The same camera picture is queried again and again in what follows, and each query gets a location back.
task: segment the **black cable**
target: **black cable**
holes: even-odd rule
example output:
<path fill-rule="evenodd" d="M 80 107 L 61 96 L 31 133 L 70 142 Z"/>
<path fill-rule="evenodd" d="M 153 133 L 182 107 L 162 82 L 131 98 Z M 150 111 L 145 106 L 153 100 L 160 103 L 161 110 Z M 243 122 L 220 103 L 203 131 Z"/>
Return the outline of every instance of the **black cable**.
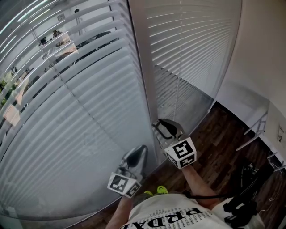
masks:
<path fill-rule="evenodd" d="M 201 196 L 201 195 L 191 195 L 190 191 L 186 189 L 187 181 L 184 183 L 184 189 L 185 191 L 183 194 L 188 198 L 188 199 L 214 199 L 214 198 L 224 198 L 224 197 L 233 197 L 233 193 L 226 193 L 226 194 L 220 194 L 220 195 L 210 195 L 210 196 Z"/>

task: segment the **ceiling light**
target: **ceiling light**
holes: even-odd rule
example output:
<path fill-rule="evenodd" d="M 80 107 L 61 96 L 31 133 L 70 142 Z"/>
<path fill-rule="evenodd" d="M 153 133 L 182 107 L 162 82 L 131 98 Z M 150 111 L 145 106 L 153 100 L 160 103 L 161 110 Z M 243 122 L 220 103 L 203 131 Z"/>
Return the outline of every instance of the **ceiling light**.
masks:
<path fill-rule="evenodd" d="M 43 15 L 44 13 L 48 12 L 50 9 L 46 10 L 45 12 L 41 13 L 39 16 L 35 17 L 33 20 L 31 20 L 30 24 L 35 21 L 37 18 L 39 18 L 41 15 Z"/>
<path fill-rule="evenodd" d="M 58 0 L 54 0 L 51 3 L 49 3 L 48 5 L 45 5 L 43 8 L 39 9 L 37 12 L 33 13 L 29 18 L 35 16 L 38 12 L 40 12 L 41 10 L 47 8 L 48 6 L 52 5 L 53 3 L 57 2 Z"/>
<path fill-rule="evenodd" d="M 4 60 L 4 58 L 8 55 L 8 53 L 19 43 L 19 41 L 22 40 L 22 38 L 24 38 L 29 32 L 31 32 L 32 30 L 29 30 L 27 33 L 25 33 L 19 40 L 17 40 L 17 42 L 15 44 L 13 44 L 13 46 L 8 50 L 8 52 L 6 52 L 6 54 L 2 57 L 2 59 L 0 60 L 0 63 Z"/>
<path fill-rule="evenodd" d="M 34 11 L 36 8 L 38 8 L 39 6 L 43 5 L 45 2 L 47 2 L 48 0 L 44 0 L 43 2 L 40 2 L 38 5 L 34 6 L 32 9 L 30 9 L 27 13 L 25 13 L 23 16 L 21 16 L 17 22 L 21 21 L 24 17 L 26 17 L 28 14 L 30 14 L 32 11 Z"/>
<path fill-rule="evenodd" d="M 14 31 L 12 33 L 10 33 L 10 35 L 3 41 L 3 43 L 0 45 L 0 48 L 2 47 L 2 45 L 5 44 L 5 42 L 8 40 L 8 38 L 17 30 L 19 29 L 25 22 L 27 22 L 27 20 L 23 21 L 16 29 L 14 29 Z"/>
<path fill-rule="evenodd" d="M 15 37 L 16 35 L 8 42 L 8 44 L 4 47 L 4 49 L 0 53 L 4 52 L 5 48 L 7 48 L 7 46 L 12 42 L 12 40 L 15 39 Z"/>
<path fill-rule="evenodd" d="M 26 10 L 28 7 L 30 7 L 31 5 L 33 5 L 33 4 L 34 4 L 35 2 L 37 2 L 37 1 L 39 1 L 39 0 L 35 0 L 35 1 L 32 2 L 30 5 L 28 5 L 25 9 L 21 10 L 15 17 L 13 17 L 12 20 L 9 21 L 9 22 L 7 23 L 7 25 L 5 25 L 4 28 L 0 31 L 0 35 L 1 35 L 1 33 L 3 33 L 3 31 L 4 31 L 21 13 L 23 13 L 24 10 Z"/>

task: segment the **white wall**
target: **white wall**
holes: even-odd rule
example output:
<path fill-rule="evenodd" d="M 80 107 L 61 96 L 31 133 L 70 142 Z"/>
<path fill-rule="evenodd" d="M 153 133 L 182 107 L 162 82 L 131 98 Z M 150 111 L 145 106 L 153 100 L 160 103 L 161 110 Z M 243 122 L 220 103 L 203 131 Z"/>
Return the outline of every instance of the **white wall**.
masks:
<path fill-rule="evenodd" d="M 269 100 L 286 116 L 285 28 L 284 0 L 243 0 L 235 48 L 217 100 L 248 126 L 267 111 Z"/>

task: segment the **yellow shoe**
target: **yellow shoe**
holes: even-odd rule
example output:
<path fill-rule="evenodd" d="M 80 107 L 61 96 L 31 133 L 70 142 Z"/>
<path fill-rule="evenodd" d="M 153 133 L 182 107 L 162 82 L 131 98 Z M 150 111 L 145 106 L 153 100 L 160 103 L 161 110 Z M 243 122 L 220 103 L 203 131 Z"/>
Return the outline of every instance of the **yellow shoe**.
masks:
<path fill-rule="evenodd" d="M 150 191 L 144 191 L 144 193 L 149 194 L 149 195 L 153 195 L 153 193 L 151 193 Z"/>
<path fill-rule="evenodd" d="M 163 185 L 158 186 L 157 192 L 160 194 L 168 194 L 168 190 Z"/>

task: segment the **white t-shirt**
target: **white t-shirt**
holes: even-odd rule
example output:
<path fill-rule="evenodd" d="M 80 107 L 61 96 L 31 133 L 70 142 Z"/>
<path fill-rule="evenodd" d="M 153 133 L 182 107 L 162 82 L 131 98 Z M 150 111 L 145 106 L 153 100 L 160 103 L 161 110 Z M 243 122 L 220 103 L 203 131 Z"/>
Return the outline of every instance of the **white t-shirt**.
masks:
<path fill-rule="evenodd" d="M 133 208 L 121 229 L 230 229 L 224 222 L 224 203 L 209 210 L 182 194 L 156 195 Z M 254 220 L 254 226 L 244 228 L 264 228 L 261 220 Z"/>

